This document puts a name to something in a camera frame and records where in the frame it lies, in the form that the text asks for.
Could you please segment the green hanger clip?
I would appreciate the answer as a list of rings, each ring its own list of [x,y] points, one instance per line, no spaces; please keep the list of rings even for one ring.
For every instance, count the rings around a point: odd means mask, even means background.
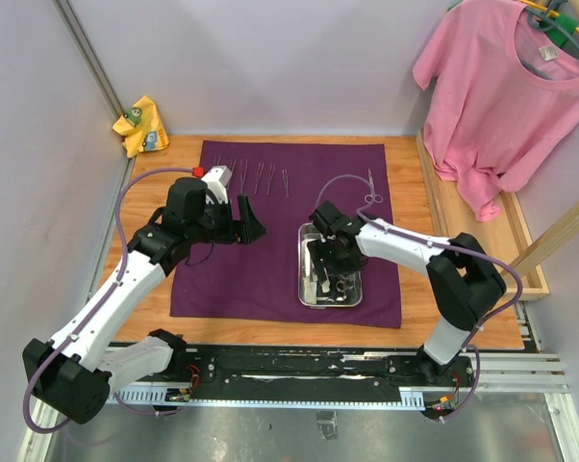
[[[569,38],[573,36],[578,26],[578,21],[563,13],[553,17],[553,20],[555,25],[546,34],[553,44],[563,48],[569,42]]]

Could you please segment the steel scissors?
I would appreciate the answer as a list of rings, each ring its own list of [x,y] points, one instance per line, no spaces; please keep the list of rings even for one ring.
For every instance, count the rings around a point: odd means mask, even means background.
[[[383,202],[383,196],[376,192],[372,170],[367,170],[367,180],[369,184],[369,192],[365,195],[365,202],[371,204],[380,204]]]
[[[355,274],[339,275],[337,277],[335,287],[336,290],[341,294],[346,294],[347,292],[355,290],[356,275]]]

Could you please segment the yellow hoop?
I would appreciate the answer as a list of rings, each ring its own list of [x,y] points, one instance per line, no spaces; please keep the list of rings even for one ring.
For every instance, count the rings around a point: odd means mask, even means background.
[[[559,9],[566,4],[566,1],[524,1],[524,4],[531,8],[529,25],[546,34],[555,25],[553,17],[562,14]],[[573,36],[569,38],[569,43],[573,44],[579,52],[579,13],[572,18],[578,21],[578,26]]]

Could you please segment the wooden tray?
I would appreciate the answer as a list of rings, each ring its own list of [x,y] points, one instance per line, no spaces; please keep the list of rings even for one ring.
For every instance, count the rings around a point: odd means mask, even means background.
[[[474,213],[458,194],[454,182],[443,181],[434,169],[423,136],[416,137],[417,153],[424,179],[435,233],[455,237],[461,232],[474,236],[486,252],[511,264],[532,243],[528,225],[514,193],[503,192],[495,199],[499,215],[486,222]]]

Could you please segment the steel instrument tray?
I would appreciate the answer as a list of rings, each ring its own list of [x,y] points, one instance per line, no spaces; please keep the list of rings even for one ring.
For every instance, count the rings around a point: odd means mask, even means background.
[[[320,243],[322,241],[321,234],[316,230],[316,228],[309,223],[302,224],[298,229],[298,276],[299,276],[299,248],[301,244],[310,244],[311,242]],[[346,294],[341,294],[336,290],[335,283],[337,282],[338,275],[329,276],[327,272],[324,272],[326,278],[319,277],[315,272],[319,284],[323,289],[323,293],[333,299],[330,306],[324,306],[320,310],[324,309],[340,309],[340,308],[353,308],[356,307],[363,299],[363,287],[362,287],[362,275],[359,271],[354,271],[349,274],[356,275],[356,289]]]

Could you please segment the aluminium rail frame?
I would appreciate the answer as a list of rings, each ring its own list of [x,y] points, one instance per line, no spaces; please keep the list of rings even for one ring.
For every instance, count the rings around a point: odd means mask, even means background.
[[[26,399],[38,399],[70,423],[86,424],[105,403],[132,402],[149,386],[158,412],[182,404],[272,407],[411,408],[444,424],[480,393],[565,395],[558,363],[543,355],[512,357],[463,349],[444,366],[421,349],[298,346],[190,346],[165,331],[137,344],[107,347],[87,366],[83,355],[53,343],[24,349]]]

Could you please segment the purple surgical wrap cloth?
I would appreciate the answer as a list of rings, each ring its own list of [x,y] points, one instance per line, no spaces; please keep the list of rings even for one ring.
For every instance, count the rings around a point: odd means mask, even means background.
[[[379,259],[370,260],[361,272],[363,299],[356,307],[312,309],[299,301],[297,293],[298,229],[308,222],[318,200],[329,200],[354,216],[369,192],[365,181],[370,168],[383,202],[369,211],[385,221],[392,220],[383,145],[205,141],[201,165],[212,167],[217,156],[228,167],[237,160],[231,196],[239,193],[240,161],[248,161],[244,192],[266,234],[250,245],[194,246],[189,262],[174,271],[171,316],[400,326],[398,269]],[[264,163],[264,173],[254,195],[258,163]],[[266,196],[270,164],[276,169],[270,195]],[[283,168],[289,172],[289,197],[285,195]]]

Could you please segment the pink t-shirt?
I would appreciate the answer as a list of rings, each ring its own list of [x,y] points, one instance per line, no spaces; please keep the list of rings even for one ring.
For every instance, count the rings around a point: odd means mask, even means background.
[[[528,21],[518,1],[463,1],[444,15],[413,68],[434,93],[423,127],[435,170],[476,220],[522,189],[579,123],[579,59]]]

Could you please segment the aluminium corner post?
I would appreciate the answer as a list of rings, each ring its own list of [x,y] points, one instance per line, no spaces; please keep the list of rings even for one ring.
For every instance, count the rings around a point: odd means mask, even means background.
[[[110,107],[113,116],[119,118],[123,115],[122,104],[73,5],[68,0],[52,0],[52,3]]]

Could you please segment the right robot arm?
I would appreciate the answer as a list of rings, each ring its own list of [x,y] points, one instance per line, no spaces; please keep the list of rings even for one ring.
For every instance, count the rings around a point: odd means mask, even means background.
[[[416,354],[416,372],[427,384],[450,376],[471,332],[507,291],[495,260],[467,233],[431,237],[372,214],[352,218],[330,201],[311,213],[310,222],[320,234],[310,245],[319,276],[349,275],[374,258],[428,278],[440,318]]]

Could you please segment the wooden beam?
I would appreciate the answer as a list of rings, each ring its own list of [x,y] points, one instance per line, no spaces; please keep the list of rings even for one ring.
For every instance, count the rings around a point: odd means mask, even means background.
[[[579,201],[514,259],[512,269],[524,277],[578,234]]]

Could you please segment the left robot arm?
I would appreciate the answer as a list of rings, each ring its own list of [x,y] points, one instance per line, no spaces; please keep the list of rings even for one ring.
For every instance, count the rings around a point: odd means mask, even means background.
[[[132,239],[120,240],[122,256],[112,276],[48,341],[34,339],[25,346],[28,385],[22,414],[35,432],[50,430],[34,422],[32,398],[63,414],[67,422],[85,424],[110,395],[146,375],[174,381],[190,373],[192,380],[199,379],[187,343],[163,329],[120,351],[107,351],[140,302],[189,258],[194,245],[252,244],[266,233],[245,195],[238,198],[240,217],[233,217],[228,167],[178,171],[181,176],[170,186],[165,205]]]

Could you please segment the grey clothes hanger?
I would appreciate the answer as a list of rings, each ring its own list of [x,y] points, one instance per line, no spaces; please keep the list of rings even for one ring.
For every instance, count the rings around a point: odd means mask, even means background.
[[[579,19],[567,13],[567,1],[531,1],[528,24],[545,34],[558,51],[579,60]]]

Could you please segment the white gauze pad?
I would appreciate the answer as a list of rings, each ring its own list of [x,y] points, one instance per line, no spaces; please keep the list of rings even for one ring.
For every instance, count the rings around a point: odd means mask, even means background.
[[[298,296],[304,305],[316,309],[330,306],[333,302],[332,298],[323,293],[306,244],[301,244],[299,248]]]

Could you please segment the yellow paper bag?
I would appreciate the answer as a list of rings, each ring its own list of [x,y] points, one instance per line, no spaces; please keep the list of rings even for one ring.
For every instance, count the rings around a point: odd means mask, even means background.
[[[169,145],[158,107],[147,95],[123,112],[113,124],[113,131],[122,138],[128,159],[140,153],[165,150]]]

